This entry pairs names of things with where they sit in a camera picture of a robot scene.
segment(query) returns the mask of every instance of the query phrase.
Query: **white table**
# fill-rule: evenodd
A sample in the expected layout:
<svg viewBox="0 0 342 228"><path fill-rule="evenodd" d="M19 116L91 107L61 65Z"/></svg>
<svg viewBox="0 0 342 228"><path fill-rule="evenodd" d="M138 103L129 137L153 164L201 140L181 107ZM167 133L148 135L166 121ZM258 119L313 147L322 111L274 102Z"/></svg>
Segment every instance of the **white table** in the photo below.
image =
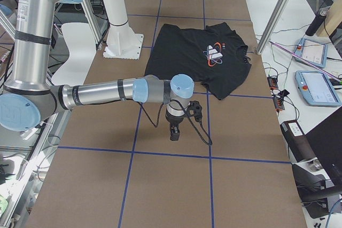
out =
<svg viewBox="0 0 342 228"><path fill-rule="evenodd" d="M251 20L253 22L253 28L255 34L261 35L266 27L266 24L272 14L272 11L277 3L278 0L246 0L248 9L250 11ZM301 28L302 26L308 25L312 22L315 15L311 10L309 4L306 0L289 0L274 32L279 30L286 30L286 29L295 29ZM286 45L294 45L298 44L299 40L305 35L305 31L308 26L298 29L298 30L289 30L286 32L279 32L276 34L272 34L271 39L274 42L286 44ZM330 42L328 38L324 37L307 37L313 40L327 43ZM334 59L341 59L339 54L337 53L336 49L332 44L328 44L328 57ZM291 51L294 50L294 46L285 47ZM275 55L275 60L280 62L284 66L288 67L291 61L291 55L285 53L283 50L278 49L277 47L273 46L273 51ZM262 60L263 62L267 62L271 65L271 67L275 68L279 73L285 72L286 69L281 65L277 64L273 60L273 55L271 52L270 43L267 44L265 50L262 53ZM289 68L288 77L284 87L284 81L286 75L280 75L278 78L278 86L281 90L284 88L290 92L289 97L293 101L294 105L300 111L300 118L298 123L302 127L304 133L307 133L316 125L318 125L321 121L327 118L330 114L337 110L337 108L331 107L312 107L308 106L302 96L297 89L296 82L294 80L294 73L297 70L315 70L305 64L301 64L292 60L292 63ZM331 72L334 75L342 74L342 62L338 61L330 61L327 60L327 66L325 68L326 71ZM342 99L342 92L337 91L337 94ZM283 121L293 120L295 118L295 111L294 108L285 103L285 110L279 113L279 123L281 124ZM315 223L322 223L321 228L325 227L325 221L320 221L319 219L312 219L310 218L308 212L305 208L303 208L306 222L308 227L313 227ZM333 215L329 222L329 228L338 228L341 227L342 224L342 214Z"/></svg>

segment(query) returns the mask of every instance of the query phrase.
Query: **table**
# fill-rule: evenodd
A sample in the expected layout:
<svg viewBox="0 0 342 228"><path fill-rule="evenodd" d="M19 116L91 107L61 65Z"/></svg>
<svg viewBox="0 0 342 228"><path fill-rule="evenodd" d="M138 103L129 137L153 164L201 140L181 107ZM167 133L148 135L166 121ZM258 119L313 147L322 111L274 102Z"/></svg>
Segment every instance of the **table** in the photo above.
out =
<svg viewBox="0 0 342 228"><path fill-rule="evenodd" d="M254 28L255 34L261 35L266 27L269 17L271 16L271 13L278 0L246 0L246 1L247 1L248 9L251 14L251 20L253 22L253 28ZM308 28L308 26L304 28L301 28L301 27L310 24L312 20L314 19L314 17L315 17L314 13L311 10L306 0L289 0L275 28L275 32L278 32L280 30L291 29L291 28L293 29L300 28L300 29L274 33L272 34L271 39L274 42L279 42L279 43L286 44L286 45L297 44L299 40L305 35L305 31ZM311 38L315 41L319 41L322 43L330 42L328 38L317 37L316 35L314 35L313 37L307 37L307 38ZM334 48L332 44L327 44L327 47L328 47L328 57L334 58L334 59L341 59L340 55L337 53L336 49ZM294 50L294 46L290 46L287 48L290 49L291 51ZM274 46L273 46L273 51L275 55L275 60L277 62L280 62L284 66L288 67L291 61L291 55L285 53L284 51ZM279 72L286 71L284 67L274 62L270 44L268 44L265 50L263 51L262 60L264 61L265 68L269 67L269 65L267 64L269 63L272 67L276 68ZM330 114L336 111L337 108L308 106L304 102L302 96L300 95L299 90L297 89L297 84L294 80L294 73L297 70L315 70L315 69L293 60L289 67L288 78L286 80L285 85L284 85L284 82L285 82L286 74L279 76L278 85L281 90L285 88L290 92L289 97L292 99L294 105L300 111L300 118L298 120L298 123L302 127L304 133L307 133L316 125L318 125L321 121L326 119ZM331 72L332 74L336 76L339 74L342 74L342 62L327 60L327 66L325 70L327 70L328 72ZM337 94L340 98L342 98L342 92L337 91ZM293 120L295 118L294 108L288 103L284 103L284 105L285 105L285 110L279 113L279 117L278 117L279 124L281 124L283 121ZM305 167L305 165L307 164L301 163L299 165L301 167ZM324 170L315 173L315 175L318 175L318 174L324 174L326 178L328 178ZM311 219L309 214L306 212L306 210L304 210L304 213L306 216L306 222L308 224L308 227L312 227L317 221L321 222L319 220ZM337 215L337 216L334 215L334 218L331 219L331 222L329 224L329 228L340 227L341 222L342 222L342 215Z"/></svg>
<svg viewBox="0 0 342 228"><path fill-rule="evenodd" d="M223 101L196 83L212 147L187 122L169 141L168 123L154 129L136 103L73 110L27 227L306 227L245 0L125 2L141 57L99 51L86 83L142 76L164 23L227 22L250 47L250 74Z"/></svg>

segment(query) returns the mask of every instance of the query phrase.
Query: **black t-shirt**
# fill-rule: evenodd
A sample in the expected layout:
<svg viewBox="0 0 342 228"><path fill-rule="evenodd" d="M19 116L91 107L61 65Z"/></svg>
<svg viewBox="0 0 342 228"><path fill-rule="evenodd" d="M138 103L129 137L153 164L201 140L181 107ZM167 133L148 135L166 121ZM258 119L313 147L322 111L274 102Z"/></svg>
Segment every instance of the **black t-shirt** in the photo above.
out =
<svg viewBox="0 0 342 228"><path fill-rule="evenodd" d="M221 45L222 64L208 65L205 51L209 45ZM241 85L251 69L246 57L247 45L224 22L201 29L179 29L164 24L147 63L145 75L170 80L186 74L201 81L214 96L222 100Z"/></svg>

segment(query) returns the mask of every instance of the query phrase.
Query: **white pole base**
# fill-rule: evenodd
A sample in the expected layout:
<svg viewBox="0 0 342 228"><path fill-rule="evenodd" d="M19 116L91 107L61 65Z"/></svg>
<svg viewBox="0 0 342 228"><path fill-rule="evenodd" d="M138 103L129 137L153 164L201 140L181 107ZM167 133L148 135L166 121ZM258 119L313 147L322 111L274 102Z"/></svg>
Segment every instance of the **white pole base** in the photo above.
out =
<svg viewBox="0 0 342 228"><path fill-rule="evenodd" d="M135 34L128 23L123 26L110 27L105 58L139 59L143 45L143 34Z"/></svg>

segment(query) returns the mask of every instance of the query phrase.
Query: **blue tape line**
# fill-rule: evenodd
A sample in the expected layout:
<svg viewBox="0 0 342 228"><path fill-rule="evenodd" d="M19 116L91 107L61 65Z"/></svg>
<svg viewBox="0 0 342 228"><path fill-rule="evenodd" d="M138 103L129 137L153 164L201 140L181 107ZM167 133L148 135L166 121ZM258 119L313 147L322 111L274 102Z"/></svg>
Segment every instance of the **blue tape line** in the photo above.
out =
<svg viewBox="0 0 342 228"><path fill-rule="evenodd" d="M129 153L129 154L134 153L134 154L143 154L143 155L146 154L146 155L158 155L158 156L170 156L170 157L209 159L209 156L160 153L160 152L125 151L125 150L113 150L113 149L104 149L104 148L87 148L87 147L76 147L76 146L58 146L58 148L59 149L66 149L66 150L79 150L79 151L118 152L118 153ZM231 161L242 161L242 162L264 162L264 163L290 164L290 162L276 161L276 160L239 159L239 158L226 158L226 157L215 157L215 156L212 156L211 158L216 159L216 160L231 160Z"/></svg>
<svg viewBox="0 0 342 228"><path fill-rule="evenodd" d="M187 155L187 154L174 154L174 153L161 153L161 152L134 152L136 154L144 155L156 155L156 156L169 156L169 157L184 157L184 158L196 158L196 159L209 159L208 156L200 155Z"/></svg>
<svg viewBox="0 0 342 228"><path fill-rule="evenodd" d="M160 7L161 7L161 1L159 2L159 7L158 7L158 15L157 15L157 20L156 20L156 26L154 28L154 33L153 33L153 40L152 40L152 49L154 46L154 40L156 39L156 33L157 33L157 27L158 27L158 20L159 20L159 14L160 14Z"/></svg>
<svg viewBox="0 0 342 228"><path fill-rule="evenodd" d="M133 163L133 157L134 157L135 144L136 144L136 142L137 142L137 137L138 137L138 130L139 130L141 112L142 112L142 109L140 108L140 110L139 110L139 115L138 115L138 121L137 121L137 127L136 127L136 129L135 129L135 135L134 135L134 142L133 142L132 152L131 152L131 156L130 156L130 160L129 160L129 167L128 167L128 172L127 172L125 191L124 191L124 193L123 193L123 198L122 198L122 204L121 204L121 211L120 211L120 218L119 218L118 228L121 227L122 217L123 217L123 211L124 211L125 203L126 203L126 196L127 196L127 191L128 191L128 184L129 184L129 179L130 179L130 172L131 172L131 169L132 169L132 163Z"/></svg>
<svg viewBox="0 0 342 228"><path fill-rule="evenodd" d="M67 149L67 150L81 150L81 151L132 153L132 151L125 151L125 150L112 150L112 149L74 147L74 146L58 146L58 148Z"/></svg>
<svg viewBox="0 0 342 228"><path fill-rule="evenodd" d="M275 164L291 164L289 161L278 161L278 160L255 160L255 159L240 159L240 158L225 158L225 157L211 157L213 160L230 160L230 161L241 161L241 162L259 162L259 163L275 163Z"/></svg>
<svg viewBox="0 0 342 228"><path fill-rule="evenodd" d="M160 18L183 18L183 19L203 19L201 17L182 17L182 16L166 16L166 15L149 15L149 14L128 14L127 16L142 16L142 17L160 17ZM245 19L227 19L227 18L205 18L207 20L223 20L223 21L251 21Z"/></svg>
<svg viewBox="0 0 342 228"><path fill-rule="evenodd" d="M205 2L203 0L203 29L205 29Z"/></svg>
<svg viewBox="0 0 342 228"><path fill-rule="evenodd" d="M4 32L4 33L0 36L0 38L2 38L2 36L5 35L5 33L6 33L6 32Z"/></svg>
<svg viewBox="0 0 342 228"><path fill-rule="evenodd" d="M209 104L209 91L207 90L207 121L208 121L208 134L211 137L210 129L210 104ZM212 214L212 228L215 228L215 214L214 214L214 185L213 185L213 162L212 162L212 147L209 146L209 180L210 180L210 201L211 201L211 214Z"/></svg>
<svg viewBox="0 0 342 228"><path fill-rule="evenodd" d="M248 97L248 98L262 98L262 99L272 99L272 96L249 96L249 95L229 95L235 97Z"/></svg>

